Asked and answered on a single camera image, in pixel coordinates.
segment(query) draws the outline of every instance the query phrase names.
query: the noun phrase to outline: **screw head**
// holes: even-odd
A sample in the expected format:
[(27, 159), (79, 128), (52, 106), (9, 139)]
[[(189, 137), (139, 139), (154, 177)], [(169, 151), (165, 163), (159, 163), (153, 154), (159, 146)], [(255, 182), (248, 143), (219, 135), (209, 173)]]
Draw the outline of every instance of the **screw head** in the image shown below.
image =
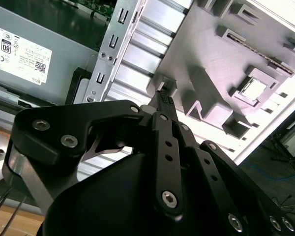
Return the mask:
[(228, 215), (228, 221), (231, 224), (231, 226), (239, 233), (242, 232), (243, 228), (242, 228), (242, 224), (241, 222), (237, 219), (236, 216), (234, 216), (233, 214), (229, 214)]
[(163, 120), (168, 120), (168, 118), (167, 118), (165, 115), (163, 115), (163, 114), (161, 114), (160, 117), (161, 117)]
[(214, 144), (208, 144), (208, 145), (209, 145), (209, 147), (210, 147), (211, 149), (213, 149), (214, 151), (217, 150), (217, 148), (216, 148), (216, 146), (215, 146)]
[(164, 191), (162, 193), (162, 199), (169, 208), (175, 208), (177, 206), (177, 199), (175, 195), (169, 191)]
[(184, 130), (189, 131), (189, 127), (188, 127), (187, 125), (182, 124), (181, 127), (182, 127)]
[(75, 148), (78, 145), (78, 140), (72, 135), (63, 135), (60, 139), (62, 145), (67, 148)]
[(288, 228), (290, 231), (294, 232), (293, 225), (287, 219), (282, 217), (282, 221), (283, 221), (284, 225), (286, 226), (286, 228)]
[(275, 229), (277, 229), (278, 231), (282, 230), (280, 224), (273, 217), (270, 217), (270, 222)]
[(95, 102), (95, 97), (94, 96), (87, 96), (87, 102)]
[(136, 108), (136, 107), (134, 107), (134, 106), (131, 106), (130, 108), (131, 108), (131, 110), (133, 110), (134, 112), (139, 112), (139, 109)]
[(33, 121), (32, 126), (39, 131), (45, 131), (50, 128), (50, 124), (43, 119), (36, 119)]

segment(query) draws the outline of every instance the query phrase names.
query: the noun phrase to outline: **circuit board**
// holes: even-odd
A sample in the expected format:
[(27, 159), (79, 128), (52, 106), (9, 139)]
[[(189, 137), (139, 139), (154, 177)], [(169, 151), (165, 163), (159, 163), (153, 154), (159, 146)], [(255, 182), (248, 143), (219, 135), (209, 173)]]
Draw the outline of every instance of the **circuit board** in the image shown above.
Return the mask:
[(78, 0), (78, 3), (91, 9), (92, 11), (111, 19), (114, 8), (107, 4), (102, 4), (98, 0)]

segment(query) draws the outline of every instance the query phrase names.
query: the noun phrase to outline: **qr code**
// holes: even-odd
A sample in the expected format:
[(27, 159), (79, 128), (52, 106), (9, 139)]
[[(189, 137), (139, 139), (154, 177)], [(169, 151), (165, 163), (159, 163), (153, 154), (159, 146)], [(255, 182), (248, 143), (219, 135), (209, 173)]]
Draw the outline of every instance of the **qr code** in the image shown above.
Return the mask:
[(35, 70), (38, 70), (41, 73), (45, 73), (46, 65), (37, 61), (35, 65)]

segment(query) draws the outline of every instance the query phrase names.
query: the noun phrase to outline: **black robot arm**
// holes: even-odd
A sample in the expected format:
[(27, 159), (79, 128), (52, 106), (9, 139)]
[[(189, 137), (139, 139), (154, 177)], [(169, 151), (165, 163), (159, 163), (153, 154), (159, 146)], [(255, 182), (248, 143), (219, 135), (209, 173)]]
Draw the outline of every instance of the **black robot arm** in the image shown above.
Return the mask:
[[(125, 146), (131, 155), (77, 181), (81, 161)], [(21, 111), (3, 175), (46, 214), (41, 236), (295, 236), (291, 219), (218, 145), (196, 142), (164, 91), (140, 108), (112, 101)]]

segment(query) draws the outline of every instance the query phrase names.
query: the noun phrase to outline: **white label sticker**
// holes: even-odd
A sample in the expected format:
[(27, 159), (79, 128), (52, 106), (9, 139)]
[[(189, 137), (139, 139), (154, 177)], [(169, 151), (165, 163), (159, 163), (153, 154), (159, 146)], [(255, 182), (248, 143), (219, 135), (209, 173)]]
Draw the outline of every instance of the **white label sticker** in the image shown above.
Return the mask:
[(37, 85), (47, 81), (52, 51), (0, 29), (0, 70)]

